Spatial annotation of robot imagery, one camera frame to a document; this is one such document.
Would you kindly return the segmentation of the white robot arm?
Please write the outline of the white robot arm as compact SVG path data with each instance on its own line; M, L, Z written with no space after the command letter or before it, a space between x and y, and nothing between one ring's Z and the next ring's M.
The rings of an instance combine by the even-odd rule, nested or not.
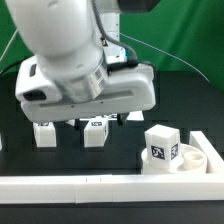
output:
M15 96L34 123L149 110L156 104L154 68L133 48L110 64L100 16L144 13L161 0L5 0L22 40L34 54L22 62Z

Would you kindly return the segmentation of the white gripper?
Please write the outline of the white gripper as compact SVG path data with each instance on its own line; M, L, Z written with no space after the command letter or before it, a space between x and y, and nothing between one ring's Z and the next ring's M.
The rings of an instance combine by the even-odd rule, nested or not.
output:
M108 72L99 64L93 72L78 77L46 77L37 59L31 57L20 67L15 96L27 118L35 123L75 119L80 130L80 118L117 115L117 123L126 123L129 112L154 107L154 69L140 63L134 68Z

